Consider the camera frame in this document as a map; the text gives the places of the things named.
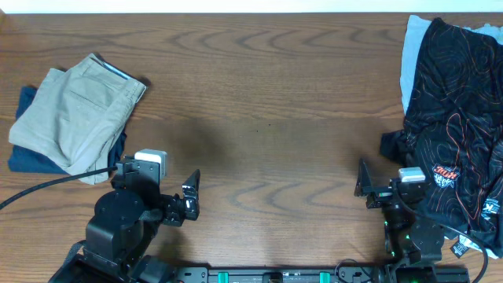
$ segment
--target folded clothes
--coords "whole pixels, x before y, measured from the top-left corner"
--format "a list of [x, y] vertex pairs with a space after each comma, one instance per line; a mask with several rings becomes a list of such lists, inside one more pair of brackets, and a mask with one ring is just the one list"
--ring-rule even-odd
[[[33, 102], [37, 89], [30, 86], [23, 86], [19, 96], [19, 105], [17, 106], [16, 119], [28, 109]], [[120, 133], [119, 139], [108, 153], [108, 166], [113, 166], [120, 160], [124, 152], [124, 142], [126, 133]], [[14, 172], [24, 173], [45, 173], [45, 174], [67, 174], [63, 169], [57, 166], [47, 156], [36, 153], [33, 150], [25, 149], [18, 145], [13, 146], [13, 154], [7, 162], [9, 169]]]
[[[102, 169], [146, 86], [90, 54], [66, 72], [50, 69], [9, 142], [41, 153], [70, 175]], [[108, 179], [102, 173], [82, 182]]]
[[[402, 51], [402, 71], [400, 75], [400, 88], [402, 89], [404, 113], [407, 113], [410, 96], [412, 94], [414, 74], [416, 73], [417, 54], [419, 54], [421, 42], [430, 24], [430, 20], [423, 20], [415, 15], [411, 15], [407, 23], [406, 38], [403, 43]], [[503, 44], [503, 27], [498, 28], [485, 24], [483, 27], [474, 30], [471, 28], [464, 29], [482, 35], [489, 35], [495, 38], [498, 43]]]

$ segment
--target cable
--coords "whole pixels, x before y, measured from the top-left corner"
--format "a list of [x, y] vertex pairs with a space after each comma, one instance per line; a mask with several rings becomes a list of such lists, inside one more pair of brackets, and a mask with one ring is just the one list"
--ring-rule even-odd
[[[436, 222], [434, 219], [431, 219], [425, 215], [422, 215], [421, 213], [417, 212], [417, 211], [414, 211], [412, 208], [410, 208], [406, 203], [405, 201], [403, 201], [402, 199], [402, 196], [400, 196], [400, 193], [398, 192], [398, 189], [395, 188], [394, 189], [394, 192], [398, 198], [398, 201], [400, 202], [400, 204], [402, 205], [402, 207], [409, 213], [412, 213], [413, 215], [415, 216], [419, 216], [421, 218], [424, 218], [424, 219], [428, 219], [430, 221], [433, 221], [433, 222]], [[480, 279], [482, 279], [482, 277], [484, 276], [484, 274], [486, 273], [486, 269], [487, 269], [487, 264], [489, 263], [489, 258], [487, 257], [487, 251], [486, 249], [484, 248], [483, 246], [483, 243], [477, 239], [475, 239], [474, 237], [471, 237], [471, 236], [468, 236], [466, 233], [463, 233], [461, 232], [460, 230], [456, 229], [456, 228], [453, 228], [449, 225], [446, 225], [446, 224], [442, 224], [442, 223], [438, 223], [440, 226], [444, 227], [444, 228], [447, 228], [448, 230], [451, 230], [453, 231], [454, 233], [458, 233], [459, 235], [469, 239], [470, 241], [472, 241], [474, 244], [478, 245], [480, 250], [482, 251], [482, 254], [483, 254], [483, 257], [484, 257], [484, 264], [482, 265], [482, 269], [480, 270], [479, 272], [479, 275], [477, 275], [477, 277], [473, 280], [473, 283], [477, 283], [480, 281]]]
[[15, 200], [17, 200], [17, 199], [19, 199], [21, 197], [24, 197], [24, 196], [26, 196], [29, 193], [33, 193], [36, 190], [43, 189], [43, 188], [46, 188], [48, 186], [52, 186], [52, 185], [56, 185], [56, 184], [61, 184], [62, 182], [73, 181], [73, 180], [76, 180], [78, 178], [84, 178], [84, 177], [88, 177], [88, 176], [92, 176], [92, 175], [97, 175], [97, 174], [100, 174], [100, 173], [103, 173], [103, 172], [110, 172], [110, 171], [114, 171], [114, 170], [117, 170], [117, 166], [107, 167], [107, 168], [103, 168], [103, 169], [99, 169], [99, 170], [95, 170], [95, 171], [91, 171], [91, 172], [82, 173], [82, 174], [79, 174], [79, 175], [73, 175], [73, 176], [68, 176], [68, 177], [64, 177], [64, 178], [59, 178], [59, 179], [56, 179], [56, 180], [53, 180], [53, 181], [48, 181], [48, 182], [42, 183], [40, 185], [33, 186], [30, 189], [26, 189], [26, 190], [24, 190], [24, 191], [22, 191], [20, 193], [15, 194], [14, 196], [8, 198], [7, 200], [3, 201], [0, 204], [0, 210], [2, 210], [4, 207], [6, 207], [7, 205], [11, 204]]
[[[354, 260], [354, 259], [343, 259], [343, 260], [341, 260], [341, 261], [337, 264], [337, 266], [336, 266], [336, 276], [337, 276], [337, 277], [339, 278], [339, 280], [340, 280], [340, 281], [342, 281], [343, 283], [347, 283], [347, 281], [345, 281], [344, 279], [342, 279], [342, 278], [339, 276], [339, 266], [340, 266], [340, 264], [341, 264], [341, 263], [346, 262], [346, 261], [351, 261], [351, 262], [353, 262], [353, 263], [359, 264], [359, 262], [358, 262], [358, 261], [356, 261], [356, 260]], [[367, 272], [367, 270], [363, 269], [363, 267], [361, 267], [361, 266], [358, 266], [358, 267], [360, 267], [360, 269], [362, 270], [362, 272], [370, 278], [369, 280], [367, 280], [367, 281], [363, 281], [362, 283], [371, 282], [371, 281], [372, 281], [372, 276], [370, 276], [370, 274]]]

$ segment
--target wood grain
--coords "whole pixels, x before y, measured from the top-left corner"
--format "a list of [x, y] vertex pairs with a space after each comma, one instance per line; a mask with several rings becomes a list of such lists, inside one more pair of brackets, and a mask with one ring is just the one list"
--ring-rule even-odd
[[[422, 15], [433, 18], [438, 15]], [[501, 14], [446, 22], [503, 25]], [[152, 82], [127, 124], [126, 153], [170, 154], [164, 193], [202, 171], [201, 215], [163, 227], [148, 253], [212, 266], [335, 266], [385, 258], [383, 218], [353, 197], [358, 158], [381, 181], [397, 165], [380, 135], [402, 127], [406, 14], [12, 15], [0, 33], [0, 200], [56, 178], [9, 172], [19, 89], [90, 52]], [[0, 281], [47, 281], [84, 238], [109, 184], [70, 182], [0, 213]], [[474, 278], [482, 256], [465, 264]], [[499, 282], [490, 261], [485, 282]]]

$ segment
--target khaki pants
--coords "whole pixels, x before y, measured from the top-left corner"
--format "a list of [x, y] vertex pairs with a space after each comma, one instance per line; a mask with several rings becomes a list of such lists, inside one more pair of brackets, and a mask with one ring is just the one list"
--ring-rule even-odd
[[[50, 69], [9, 142], [49, 157], [70, 175], [102, 169], [146, 86], [93, 54], [66, 72]], [[95, 184], [108, 173], [81, 178]]]

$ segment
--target black cable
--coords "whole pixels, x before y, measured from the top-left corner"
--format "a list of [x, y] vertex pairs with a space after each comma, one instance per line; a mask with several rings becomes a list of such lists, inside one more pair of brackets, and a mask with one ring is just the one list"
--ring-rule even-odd
[[[408, 211], [409, 213], [412, 213], [414, 214], [415, 216], [419, 216], [421, 218], [424, 218], [424, 219], [428, 219], [430, 221], [433, 221], [433, 222], [436, 222], [434, 219], [431, 219], [425, 215], [422, 215], [421, 213], [417, 212], [417, 211], [414, 211], [412, 208], [410, 208], [406, 203], [405, 201], [403, 201], [402, 199], [402, 196], [400, 196], [400, 193], [398, 192], [398, 189], [395, 188], [394, 189], [394, 192], [398, 198], [398, 201], [400, 202], [400, 204], [402, 205], [402, 207]], [[467, 239], [469, 239], [470, 241], [472, 241], [472, 243], [476, 244], [479, 246], [480, 250], [482, 251], [482, 254], [483, 254], [483, 257], [484, 257], [484, 264], [482, 265], [482, 269], [480, 270], [479, 272], [479, 275], [477, 275], [477, 277], [473, 280], [473, 283], [477, 283], [480, 281], [480, 279], [482, 279], [482, 277], [484, 276], [484, 274], [486, 273], [486, 269], [487, 269], [487, 264], [489, 263], [489, 258], [487, 257], [487, 251], [486, 251], [486, 248], [484, 248], [484, 245], [481, 241], [475, 239], [474, 237], [471, 237], [471, 236], [468, 236], [466, 233], [463, 233], [461, 232], [460, 230], [456, 229], [456, 228], [453, 228], [449, 225], [446, 225], [446, 224], [442, 224], [442, 223], [438, 223], [440, 226], [444, 227], [444, 228], [447, 228], [448, 230], [451, 230], [453, 231], [454, 233], [458, 233], [460, 236], [463, 236]]]
[[110, 172], [110, 171], [114, 171], [114, 170], [117, 170], [117, 166], [107, 167], [107, 168], [103, 168], [103, 169], [99, 169], [99, 170], [95, 170], [95, 171], [91, 171], [91, 172], [82, 173], [82, 174], [79, 174], [79, 175], [73, 175], [73, 176], [68, 176], [68, 177], [64, 177], [64, 178], [59, 178], [59, 179], [56, 179], [56, 180], [53, 180], [53, 181], [48, 181], [48, 182], [42, 183], [40, 185], [33, 186], [30, 189], [26, 189], [26, 190], [24, 190], [24, 191], [22, 191], [20, 193], [15, 194], [14, 196], [8, 198], [7, 200], [3, 201], [0, 204], [0, 210], [2, 210], [4, 207], [6, 207], [7, 205], [11, 204], [15, 200], [17, 200], [17, 199], [19, 199], [21, 197], [24, 197], [24, 196], [26, 196], [29, 193], [33, 193], [36, 190], [43, 189], [43, 188], [46, 188], [48, 186], [52, 186], [52, 185], [56, 185], [56, 184], [61, 184], [62, 182], [73, 181], [73, 180], [76, 180], [78, 178], [84, 178], [84, 177], [88, 177], [88, 176], [92, 176], [92, 175], [97, 175], [97, 174], [100, 174], [100, 173], [103, 173], [103, 172]]
[[[342, 281], [343, 283], [348, 283], [348, 282], [347, 282], [347, 281], [345, 281], [344, 279], [342, 279], [342, 278], [339, 276], [339, 266], [340, 266], [340, 264], [341, 264], [341, 263], [346, 262], [346, 261], [351, 261], [351, 262], [353, 262], [353, 263], [359, 264], [359, 262], [358, 262], [358, 261], [356, 261], [356, 260], [354, 260], [354, 259], [343, 259], [343, 260], [339, 261], [339, 263], [338, 263], [338, 264], [337, 264], [337, 266], [336, 266], [336, 276], [337, 276], [337, 277], [339, 278], [339, 280], [340, 280], [340, 281]], [[363, 269], [363, 267], [361, 267], [361, 266], [358, 266], [358, 267], [360, 267], [360, 269], [362, 270], [362, 272], [370, 278], [369, 280], [367, 280], [367, 281], [363, 281], [362, 283], [371, 282], [371, 281], [372, 281], [372, 276], [370, 276], [370, 274], [367, 272], [367, 270]]]

